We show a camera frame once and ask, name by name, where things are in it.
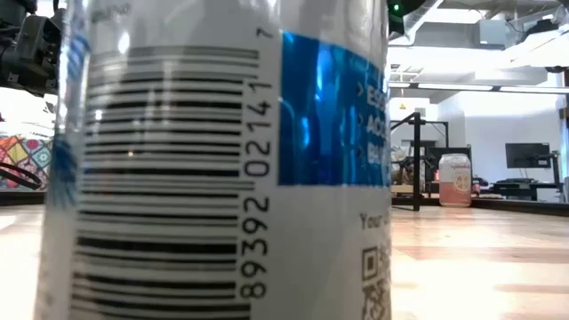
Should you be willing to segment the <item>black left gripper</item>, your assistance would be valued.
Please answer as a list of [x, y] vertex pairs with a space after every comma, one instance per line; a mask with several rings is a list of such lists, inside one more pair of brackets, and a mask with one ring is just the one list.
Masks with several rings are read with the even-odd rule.
[[56, 94], [59, 56], [60, 28], [52, 19], [30, 15], [19, 27], [0, 21], [0, 87]]

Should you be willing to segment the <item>white can blue band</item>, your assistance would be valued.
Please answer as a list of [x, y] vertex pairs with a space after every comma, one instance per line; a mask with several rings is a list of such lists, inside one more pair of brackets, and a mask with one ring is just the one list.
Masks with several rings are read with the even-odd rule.
[[68, 0], [33, 320], [392, 320], [386, 0]]

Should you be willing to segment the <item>colourful patterned quilt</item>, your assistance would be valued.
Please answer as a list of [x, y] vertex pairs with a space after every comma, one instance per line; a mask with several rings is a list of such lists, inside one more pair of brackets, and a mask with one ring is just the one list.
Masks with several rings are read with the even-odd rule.
[[52, 141], [28, 139], [23, 136], [0, 136], [0, 164], [8, 164], [34, 174], [38, 181], [14, 169], [0, 166], [17, 178], [37, 184], [45, 191], [52, 161]]

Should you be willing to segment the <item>person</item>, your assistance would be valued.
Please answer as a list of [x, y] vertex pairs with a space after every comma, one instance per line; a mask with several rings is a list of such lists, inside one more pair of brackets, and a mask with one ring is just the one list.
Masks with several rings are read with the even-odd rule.
[[410, 146], [394, 145], [390, 149], [391, 184], [412, 185], [414, 183], [414, 151]]

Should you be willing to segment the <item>pink white spindrift can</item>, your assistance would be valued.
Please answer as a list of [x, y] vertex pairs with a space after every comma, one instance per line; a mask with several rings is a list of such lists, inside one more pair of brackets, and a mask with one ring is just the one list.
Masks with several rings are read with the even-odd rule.
[[471, 162], [466, 155], [442, 155], [439, 161], [439, 203], [446, 207], [469, 207], [471, 179]]

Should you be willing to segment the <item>black left table frame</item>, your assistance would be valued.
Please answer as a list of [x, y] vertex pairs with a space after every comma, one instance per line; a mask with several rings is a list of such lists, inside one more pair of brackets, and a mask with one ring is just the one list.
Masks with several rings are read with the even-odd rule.
[[0, 206], [43, 204], [45, 192], [0, 191]]

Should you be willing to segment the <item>black table frame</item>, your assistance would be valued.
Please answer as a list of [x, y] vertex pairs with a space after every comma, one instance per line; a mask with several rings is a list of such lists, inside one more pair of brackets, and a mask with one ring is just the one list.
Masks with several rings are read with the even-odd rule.
[[0, 191], [0, 206], [43, 204], [45, 192]]
[[477, 209], [569, 218], [569, 204], [561, 203], [475, 198], [471, 206]]

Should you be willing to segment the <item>silver spiral duct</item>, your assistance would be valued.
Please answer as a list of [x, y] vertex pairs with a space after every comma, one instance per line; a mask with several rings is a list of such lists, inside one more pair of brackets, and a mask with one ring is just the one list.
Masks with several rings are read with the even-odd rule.
[[420, 27], [426, 22], [430, 13], [439, 8], [444, 0], [410, 0], [417, 7], [408, 12], [404, 16], [405, 35], [404, 42], [406, 45], [412, 45]]

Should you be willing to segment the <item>black wall monitor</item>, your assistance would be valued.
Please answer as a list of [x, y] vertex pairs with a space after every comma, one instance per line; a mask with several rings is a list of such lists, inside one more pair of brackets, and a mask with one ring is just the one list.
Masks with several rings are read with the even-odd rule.
[[505, 151], [509, 169], [551, 167], [548, 143], [506, 143]]

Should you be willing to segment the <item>black right table frame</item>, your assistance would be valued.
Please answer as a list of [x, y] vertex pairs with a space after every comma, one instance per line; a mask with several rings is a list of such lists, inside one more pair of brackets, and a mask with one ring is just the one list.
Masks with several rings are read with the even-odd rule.
[[471, 206], [477, 209], [569, 218], [569, 204], [561, 203], [475, 198]]

